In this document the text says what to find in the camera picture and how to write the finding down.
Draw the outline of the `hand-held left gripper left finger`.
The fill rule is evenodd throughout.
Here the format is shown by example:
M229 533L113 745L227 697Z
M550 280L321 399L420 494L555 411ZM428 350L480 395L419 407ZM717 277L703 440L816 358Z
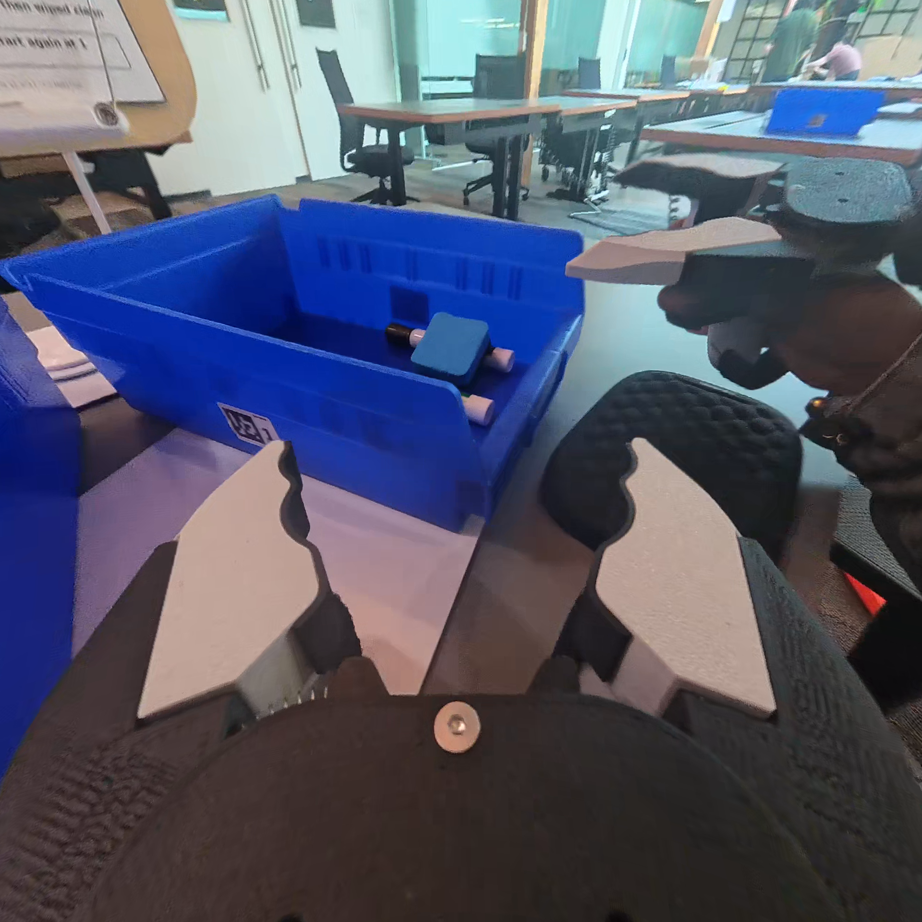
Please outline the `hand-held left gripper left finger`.
M362 645L310 540L289 442L262 450L213 491L173 541L140 721L220 695L260 719L321 687Z

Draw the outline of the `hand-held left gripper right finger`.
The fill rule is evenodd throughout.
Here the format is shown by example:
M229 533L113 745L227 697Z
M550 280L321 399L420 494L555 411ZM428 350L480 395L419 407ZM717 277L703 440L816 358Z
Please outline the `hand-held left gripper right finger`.
M590 693L651 716L691 693L773 717L739 531L651 443L632 440L628 457L626 522L595 553L555 654L577 663Z

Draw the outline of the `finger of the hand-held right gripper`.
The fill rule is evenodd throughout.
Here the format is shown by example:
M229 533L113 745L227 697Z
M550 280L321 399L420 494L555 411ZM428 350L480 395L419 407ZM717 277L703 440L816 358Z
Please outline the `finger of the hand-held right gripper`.
M689 256L816 257L792 246L770 224L741 217L715 218L695 227L608 236L567 263L567 277L606 284L666 286L679 281Z
M680 153L643 158L618 172L623 187L684 196L696 217L748 214L783 163L722 153Z

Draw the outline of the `white whiteboard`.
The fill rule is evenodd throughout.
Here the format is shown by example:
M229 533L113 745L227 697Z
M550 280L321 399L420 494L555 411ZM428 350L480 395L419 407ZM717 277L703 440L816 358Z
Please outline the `white whiteboard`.
M78 500L72 655L150 552L250 460L173 430ZM310 539L393 694L421 691L483 520L455 533L303 476Z

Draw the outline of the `blue plastic bin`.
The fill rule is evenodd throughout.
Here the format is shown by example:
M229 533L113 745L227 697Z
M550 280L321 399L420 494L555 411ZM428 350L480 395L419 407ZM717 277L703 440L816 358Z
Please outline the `blue plastic bin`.
M134 409L445 529L490 518L582 328L571 230L276 196L22 255L2 277ZM464 387L418 375L391 324L478 319L515 353ZM488 428L459 392L494 400Z
M1 309L1 774L71 662L78 415Z

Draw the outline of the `black whiteboard marker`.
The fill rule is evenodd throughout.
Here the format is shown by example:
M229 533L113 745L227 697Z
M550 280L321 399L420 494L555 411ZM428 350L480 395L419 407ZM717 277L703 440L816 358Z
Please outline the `black whiteboard marker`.
M410 349L415 349L421 343L425 336L425 330L416 328L411 329L408 333L408 342ZM504 348L497 348L490 345L484 353L480 365L503 374L512 371L515 363L515 353Z

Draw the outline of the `blue whiteboard eraser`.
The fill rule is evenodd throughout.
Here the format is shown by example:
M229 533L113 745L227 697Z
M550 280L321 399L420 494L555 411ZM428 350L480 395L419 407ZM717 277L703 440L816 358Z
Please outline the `blue whiteboard eraser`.
M490 346L486 322L446 313L409 334L414 372L457 387L471 383Z

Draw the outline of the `person's right forearm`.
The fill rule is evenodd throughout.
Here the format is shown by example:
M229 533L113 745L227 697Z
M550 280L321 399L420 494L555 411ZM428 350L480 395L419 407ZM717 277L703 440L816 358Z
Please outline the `person's right forearm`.
M916 413L839 412L836 458L870 492L870 514L911 581L921 581L921 428Z

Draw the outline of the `person's right hand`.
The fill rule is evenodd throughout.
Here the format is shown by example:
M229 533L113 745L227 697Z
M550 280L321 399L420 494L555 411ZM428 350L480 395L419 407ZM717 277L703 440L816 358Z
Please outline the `person's right hand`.
M716 365L760 388L790 374L816 391L818 441L920 438L920 301L883 277L817 284L794 316L713 326Z

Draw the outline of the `wooden office desk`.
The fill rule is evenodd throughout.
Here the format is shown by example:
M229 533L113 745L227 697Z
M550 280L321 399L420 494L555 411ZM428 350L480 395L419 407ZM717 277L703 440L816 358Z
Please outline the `wooden office desk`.
M921 160L921 121L878 119L854 137L767 133L770 111L730 111L648 125L641 140L665 147L746 152L781 157L879 160L914 169Z
M540 135L544 119L560 112L553 98L456 98L381 103L338 103L338 114L352 117L387 133L386 163L390 181L388 202L404 206L405 164L400 136L415 128L443 127L452 144L495 142L491 174L491 214L518 221L522 199L524 149L530 137Z
M552 172L552 198L595 204L608 183L637 159L647 127L678 117L691 100L687 88L569 90L553 98L558 109L546 116L540 137L541 179Z

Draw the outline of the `small blue bin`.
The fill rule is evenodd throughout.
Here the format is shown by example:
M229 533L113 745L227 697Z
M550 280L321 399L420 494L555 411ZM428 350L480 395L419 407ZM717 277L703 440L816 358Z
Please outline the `small blue bin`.
M856 137L876 119L886 93L861 87L782 89L764 127L766 135Z

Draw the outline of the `small orange object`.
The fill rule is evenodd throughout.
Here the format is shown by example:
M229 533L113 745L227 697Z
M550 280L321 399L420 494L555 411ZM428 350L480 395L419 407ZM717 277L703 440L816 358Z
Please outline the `small orange object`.
M870 617L876 618L886 605L886 599L867 587L865 584L856 579L853 575L843 572L848 585L859 599L861 605L869 613Z

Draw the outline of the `black office chair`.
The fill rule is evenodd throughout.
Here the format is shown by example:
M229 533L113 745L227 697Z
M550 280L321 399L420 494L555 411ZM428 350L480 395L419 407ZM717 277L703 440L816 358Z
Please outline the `black office chair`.
M375 129L375 143L365 143L366 122L353 114L340 111L352 105L354 98L343 72L337 51L316 49L317 61L327 83L332 101L337 106L340 124L340 166L347 174L359 174L376 180L377 186L352 199L354 204L394 205L392 159L387 143L381 142L381 129Z
M523 98L526 57L524 52L514 54L477 53L475 73L472 80L474 98L520 99ZM496 140L466 144L467 150L490 163L490 172L477 180L468 182L463 189L464 207L469 207L470 196L486 187L492 188Z

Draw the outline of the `white table sign stand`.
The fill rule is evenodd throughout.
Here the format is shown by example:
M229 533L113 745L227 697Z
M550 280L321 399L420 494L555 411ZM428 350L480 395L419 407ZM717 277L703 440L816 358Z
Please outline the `white table sign stand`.
M166 2L1 3L2 260L79 196L99 232L115 194L172 212L148 155L191 141L194 74Z

